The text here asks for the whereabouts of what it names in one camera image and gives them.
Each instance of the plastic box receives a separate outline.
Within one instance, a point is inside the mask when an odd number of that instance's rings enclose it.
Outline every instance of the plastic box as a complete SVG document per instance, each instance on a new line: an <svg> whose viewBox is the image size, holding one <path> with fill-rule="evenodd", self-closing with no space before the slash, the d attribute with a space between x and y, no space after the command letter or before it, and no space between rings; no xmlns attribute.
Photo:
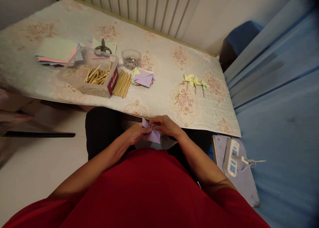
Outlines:
<svg viewBox="0 0 319 228"><path fill-rule="evenodd" d="M108 70L112 62L111 70L107 79L102 85L84 82L89 68ZM57 77L63 82L69 83L84 94L110 98L119 77L119 58L115 55L107 54L99 50L88 47L81 47L70 61L62 68Z"/></svg>

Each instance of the yellow paper pinwheel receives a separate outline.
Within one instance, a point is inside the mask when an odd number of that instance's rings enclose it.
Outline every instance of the yellow paper pinwheel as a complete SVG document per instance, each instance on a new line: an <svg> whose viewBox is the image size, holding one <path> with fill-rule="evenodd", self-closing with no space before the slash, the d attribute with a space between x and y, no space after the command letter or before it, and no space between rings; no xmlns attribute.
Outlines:
<svg viewBox="0 0 319 228"><path fill-rule="evenodd" d="M197 85L202 85L202 84L200 83L200 81L199 81L199 79L198 79L197 76L195 76L195 78L192 78L192 81L193 81L193 83L194 83L194 85L195 85L195 94L196 94L196 87L197 87Z"/></svg>
<svg viewBox="0 0 319 228"><path fill-rule="evenodd" d="M190 83L190 85L191 86L193 86L194 85L194 82L192 81L192 77L193 77L194 75L193 74L190 74L190 75L188 75L188 76L186 76L186 75L184 75L184 82L187 82L187 88L186 88L186 91L188 90L188 83Z"/></svg>
<svg viewBox="0 0 319 228"><path fill-rule="evenodd" d="M205 97L205 94L204 94L204 90L206 90L207 88L209 88L209 84L204 82L203 80L200 81L200 83L202 84L203 86L203 97Z"/></svg>

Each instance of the hand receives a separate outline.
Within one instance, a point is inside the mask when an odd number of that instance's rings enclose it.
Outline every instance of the hand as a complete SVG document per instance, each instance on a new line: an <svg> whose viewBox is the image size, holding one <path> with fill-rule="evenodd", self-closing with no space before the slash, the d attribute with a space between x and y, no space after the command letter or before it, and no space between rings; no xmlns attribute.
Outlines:
<svg viewBox="0 0 319 228"><path fill-rule="evenodd" d="M158 126L154 126L153 130L158 130L166 135L172 136L175 139L183 135L185 132L174 123L167 115L164 116L156 116L149 122L149 126L153 123L158 124Z"/></svg>
<svg viewBox="0 0 319 228"><path fill-rule="evenodd" d="M125 139L127 139L127 141L130 143L130 146L132 146L140 139L142 139L144 134L150 133L151 131L151 128L143 128L142 123L137 123L126 130L123 135L125 136Z"/></svg>

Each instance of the red label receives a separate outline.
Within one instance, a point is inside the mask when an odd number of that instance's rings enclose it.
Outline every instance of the red label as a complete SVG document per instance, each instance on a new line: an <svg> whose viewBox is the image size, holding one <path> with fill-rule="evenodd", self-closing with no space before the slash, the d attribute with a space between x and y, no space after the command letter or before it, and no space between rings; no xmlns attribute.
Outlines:
<svg viewBox="0 0 319 228"><path fill-rule="evenodd" d="M115 87L115 84L116 84L118 78L119 78L119 72L118 72L117 66L116 66L115 71L114 71L114 73L112 75L112 78L109 81L109 84L107 85L107 89L109 90L109 93L111 95L112 95L112 91L113 91L113 89Z"/></svg>

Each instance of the small glass cup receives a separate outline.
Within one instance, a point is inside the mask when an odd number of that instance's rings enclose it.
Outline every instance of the small glass cup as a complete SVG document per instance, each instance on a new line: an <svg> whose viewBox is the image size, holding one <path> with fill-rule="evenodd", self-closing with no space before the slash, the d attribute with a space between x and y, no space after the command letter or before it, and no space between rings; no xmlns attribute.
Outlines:
<svg viewBox="0 0 319 228"><path fill-rule="evenodd" d="M141 53L135 50L124 50L122 51L123 65L129 70L133 70L140 66Z"/></svg>

